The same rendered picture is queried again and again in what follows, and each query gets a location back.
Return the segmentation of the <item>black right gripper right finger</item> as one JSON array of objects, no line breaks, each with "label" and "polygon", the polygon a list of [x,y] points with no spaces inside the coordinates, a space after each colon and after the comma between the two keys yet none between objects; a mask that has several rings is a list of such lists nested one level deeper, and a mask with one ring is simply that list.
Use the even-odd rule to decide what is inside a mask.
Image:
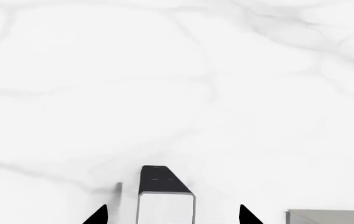
[{"label": "black right gripper right finger", "polygon": [[244,205],[240,205],[239,221],[240,224],[264,224]]}]

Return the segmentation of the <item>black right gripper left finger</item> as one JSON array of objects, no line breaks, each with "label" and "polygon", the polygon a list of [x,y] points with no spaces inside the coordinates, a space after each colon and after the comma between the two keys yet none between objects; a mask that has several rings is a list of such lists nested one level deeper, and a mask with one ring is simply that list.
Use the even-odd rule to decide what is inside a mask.
[{"label": "black right gripper left finger", "polygon": [[82,224],[107,224],[108,223],[108,207],[102,205],[94,214],[92,214]]}]

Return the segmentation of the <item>black and white book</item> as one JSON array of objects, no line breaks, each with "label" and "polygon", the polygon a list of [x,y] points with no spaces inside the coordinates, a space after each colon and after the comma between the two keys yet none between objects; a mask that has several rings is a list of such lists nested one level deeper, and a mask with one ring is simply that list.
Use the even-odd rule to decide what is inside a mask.
[{"label": "black and white book", "polygon": [[196,196],[166,166],[142,166],[136,224],[195,224]]}]

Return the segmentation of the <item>grey book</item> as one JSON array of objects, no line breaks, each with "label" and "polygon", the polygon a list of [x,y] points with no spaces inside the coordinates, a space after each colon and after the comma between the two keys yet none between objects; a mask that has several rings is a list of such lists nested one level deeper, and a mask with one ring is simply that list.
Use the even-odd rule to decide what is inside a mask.
[{"label": "grey book", "polygon": [[299,210],[286,212],[286,224],[354,224],[354,210]]}]

